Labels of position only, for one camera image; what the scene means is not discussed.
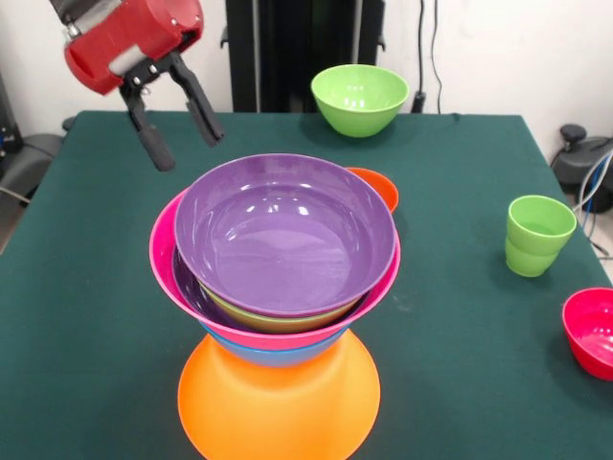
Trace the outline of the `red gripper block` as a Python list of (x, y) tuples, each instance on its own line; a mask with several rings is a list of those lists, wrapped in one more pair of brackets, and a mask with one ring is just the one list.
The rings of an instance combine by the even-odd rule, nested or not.
[[(73, 75), (90, 90), (105, 95), (119, 87), (141, 61), (169, 54), (171, 78), (184, 91), (186, 106), (202, 138), (216, 146), (224, 131), (199, 80), (178, 52), (203, 33), (204, 14), (195, 0), (99, 1), (68, 25), (71, 40), (64, 49)], [(150, 160), (169, 172), (175, 160), (160, 131), (147, 118), (141, 88), (124, 83), (120, 94), (128, 116)]]

